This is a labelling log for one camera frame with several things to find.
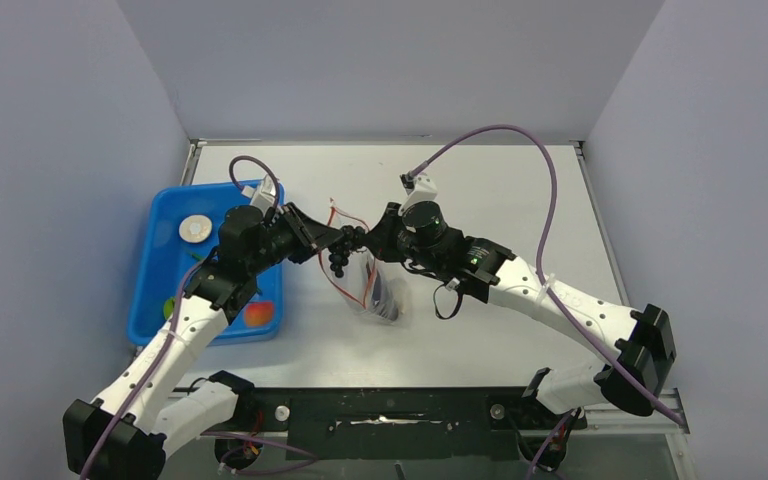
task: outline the gray wall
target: gray wall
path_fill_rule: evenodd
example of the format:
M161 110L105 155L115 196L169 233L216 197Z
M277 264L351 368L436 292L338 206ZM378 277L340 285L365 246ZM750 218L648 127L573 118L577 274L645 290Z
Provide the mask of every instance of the gray wall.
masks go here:
M590 131L663 0L119 0L192 137Z
M768 478L768 2L667 0L586 143L704 479Z
M0 2L0 478L75 478L61 416L125 365L141 229L185 155L114 0Z

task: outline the purple cable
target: purple cable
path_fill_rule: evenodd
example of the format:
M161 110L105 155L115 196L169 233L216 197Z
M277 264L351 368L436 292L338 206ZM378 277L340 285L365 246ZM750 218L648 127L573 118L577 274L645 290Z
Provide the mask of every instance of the purple cable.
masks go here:
M250 477L265 477L269 475L276 475L278 473L285 473L285 472L291 472L293 470L298 470L300 468L307 467L308 465L311 465L319 460L319 458L312 452L308 452L307 450L303 450L298 447L293 447L291 445L287 445L286 443L276 442L274 440L268 440L265 438L260 437L252 437L249 435L243 435L241 433L234 433L234 432L204 432L202 433L203 436L206 437L216 437L216 438L235 438L237 440L243 440L246 442L252 442L252 443L260 443L263 445L269 445L270 447L280 448L283 450L287 450L288 452L298 453L299 455L304 455L306 457L310 457L309 460L305 460L303 462L294 463L292 465L286 465L283 467L273 468L271 470L254 470L254 471L246 471L246 470L239 470L237 474L239 475L246 475ZM245 447L235 448L232 450L229 450L225 452L224 455L222 455L222 458L219 459L221 463L225 463L225 460L228 459L231 455L237 453L238 451L242 450Z
M569 420L569 417L572 415L572 410L565 413L563 417L561 417L561 420L558 422L557 425L555 425L555 428L552 429L551 432L549 432L549 435L546 436L546 440L543 440L543 444L540 445L540 448L537 450L537 453L534 454L534 458L531 459L531 463L528 465L528 472L525 474L525 480L529 480L532 475L534 475L534 472L537 470L537 462L540 460L540 457L543 456L543 452L546 451L546 448L549 446L549 443L552 441L552 438L555 437L555 435L558 433L558 430L561 429L561 427L567 423L567 420ZM557 472L554 472L555 475L557 475L560 478L563 478L558 474Z
M131 389L131 393L125 397L125 401L122 402L122 406L119 407L119 410L117 410L116 414L113 415L113 418L110 419L110 422L108 422L107 427L105 427L104 431L101 433L101 436L98 437L98 441L95 442L95 446L90 451L89 456L87 456L87 460L84 462L84 468L81 469L80 480L87 479L90 471L92 470L92 466L95 463L96 457L98 457L98 454L101 451L101 448L104 446L104 442L106 442L107 438L110 436L110 433L113 432L113 428L116 427L116 424L119 423L119 420L123 415L125 415L125 412L131 408L131 405L134 403L134 399L137 398L137 395L140 393L140 391L142 391L145 384L148 383L149 379L160 366L161 362L163 362L164 357L166 357L166 352L169 351L169 348L172 346L172 341L175 339L171 332L174 332L178 327L178 316L181 313L181 303L183 302L182 298L184 296L184 287L187 286L187 281L190 279L190 276L193 274L193 272L195 272L203 262L204 260L196 262L195 265L187 270L187 273L184 274L184 278L181 279L181 283L178 285L178 290L175 292L175 308L172 310L172 317L169 319L170 333L166 336L166 339L163 341L163 345L160 347L160 351L157 353L157 356L154 357L154 360L151 362L151 365L149 365L145 374L143 374L142 378L140 378L140 381L137 382L136 386Z
M274 173L272 173L272 169L266 166L265 163L263 163L262 160L258 160L251 155L238 155L234 157L233 160L231 160L231 163L228 164L228 175L231 177L231 182L240 189L240 191L243 191L243 186L240 184L240 182L237 180L237 176L234 175L234 166L242 161L246 162L252 162L258 167L262 168L266 175L269 177L270 180L272 180L272 185L275 186L275 199L272 201L272 208L277 209L278 208L278 197L279 197L279 190L278 190L278 177L275 176Z
M549 229L552 227L552 220L555 218L555 206L558 202L558 177L555 173L555 163L552 161L552 157L549 155L549 151L546 150L546 146L543 145L543 143L537 139L534 135L531 134L528 130L517 127L516 125L506 125L506 124L498 124L498 125L488 125L486 127L477 128L471 132L467 132L458 138L452 140L451 142L447 143L443 146L440 150L437 151L434 155L431 156L428 160L422 162L411 170L408 175L410 177L416 177L420 173L422 173L423 170L428 168L429 165L431 165L431 162L434 160L437 160L441 155L446 153L450 148L454 147L455 145L463 142L467 138L473 137L475 135L478 135L480 133L489 132L491 130L510 130L512 132L517 132L519 134L524 135L526 138L531 140L534 145L537 146L537 148L540 150L540 153L543 154L543 158L546 159L546 166L549 168L549 178L552 183L552 192L549 197L549 213L546 215L546 223L543 225L543 233L540 235L540 242L537 244L537 260L536 260L536 267L537 267L537 278L540 279L540 283L543 285L546 285L546 276L543 274L543 250L546 248L546 240L549 238ZM684 421L681 416L672 410L670 410L669 407L664 405L663 402L661 402L658 397L652 394L649 390L646 389L640 382L637 381L634 376L631 375L631 373L628 372L622 365L619 364L619 362L613 357L611 352L599 341L598 338L596 338L595 335L588 332L587 329L581 326L581 324L578 323L578 321L575 319L575 316L572 314L572 312L569 311L569 309L564 305L564 303L561 301L560 298L558 298L557 295L555 295L555 292L551 288L546 289L546 293L549 295L549 298L552 299L552 301L555 303L555 305L560 309L561 313L564 314L565 317L567 317L567 320L569 320L570 323L572 323L572 326L575 327L576 330L578 330L578 333L584 336L584 338L587 339L588 342L590 342L591 345L593 345L593 348L596 349L596 351L599 352L602 357L605 358L605 360L608 361L608 363L611 364L611 366L616 370L620 376L622 376L625 381L631 384L631 386L634 387L635 390L637 390L641 395L643 395L646 400L649 400L649 402L652 403L652 406L655 407L655 410L660 412L665 417L669 418L676 424L680 426L686 426L686 422Z

